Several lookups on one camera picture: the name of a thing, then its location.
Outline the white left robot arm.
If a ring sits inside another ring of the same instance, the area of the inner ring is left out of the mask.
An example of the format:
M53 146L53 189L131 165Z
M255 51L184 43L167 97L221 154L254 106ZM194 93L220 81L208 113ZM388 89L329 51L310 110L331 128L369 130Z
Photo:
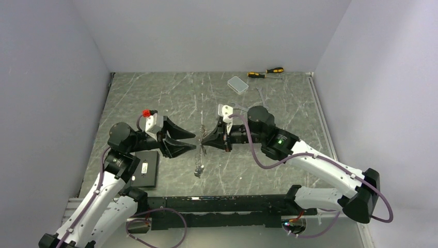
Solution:
M196 135L167 116L145 117L144 129L134 130L125 122L111 127L93 186L56 233L43 235L39 247L100 247L127 218L147 213L148 194L126 187L141 164L134 153L159 149L164 157L176 158L196 148L184 142Z

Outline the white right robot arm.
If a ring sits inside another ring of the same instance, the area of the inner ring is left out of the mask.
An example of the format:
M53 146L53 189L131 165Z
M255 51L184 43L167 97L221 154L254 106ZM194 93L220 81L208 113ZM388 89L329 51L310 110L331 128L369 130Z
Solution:
M293 185L284 202L290 214L319 208L341 211L363 224L376 219L373 211L381 196L380 174L372 168L366 171L352 168L313 149L298 136L277 127L275 117L263 106L251 107L247 117L243 117L235 114L231 106L220 104L216 128L202 144L226 152L230 152L234 144L249 144L251 153L255 153L254 144L260 144L261 152L276 163L262 165L255 159L259 167L292 165L330 185L327 189Z

